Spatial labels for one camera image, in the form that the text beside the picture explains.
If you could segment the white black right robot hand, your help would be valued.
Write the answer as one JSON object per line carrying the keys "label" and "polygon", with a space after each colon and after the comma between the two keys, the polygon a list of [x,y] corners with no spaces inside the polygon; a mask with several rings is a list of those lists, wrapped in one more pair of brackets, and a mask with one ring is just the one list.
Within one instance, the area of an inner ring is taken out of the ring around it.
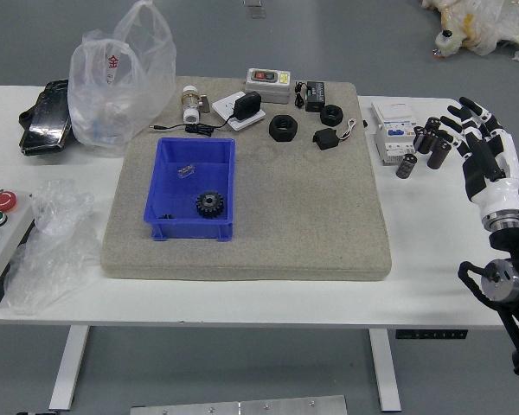
{"label": "white black right robot hand", "polygon": [[496,116],[462,97],[440,121],[454,133],[439,134],[463,157],[465,193],[477,205],[484,228],[519,227],[519,160],[513,137]]}

